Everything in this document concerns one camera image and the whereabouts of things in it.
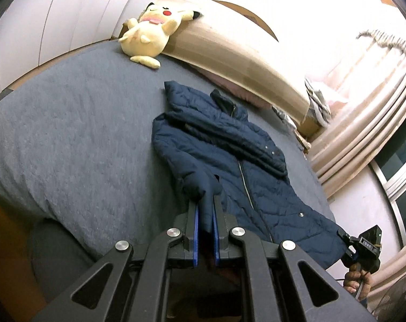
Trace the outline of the right hand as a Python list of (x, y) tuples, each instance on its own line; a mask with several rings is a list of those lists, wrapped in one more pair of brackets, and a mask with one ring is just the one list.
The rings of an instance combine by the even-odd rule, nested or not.
[(370, 272), (362, 269), (359, 263), (353, 264), (349, 271), (345, 274), (343, 281), (343, 288), (350, 294), (355, 294), (359, 287), (361, 287), (361, 292), (356, 295), (358, 301), (363, 301), (367, 298), (372, 288), (373, 279)]

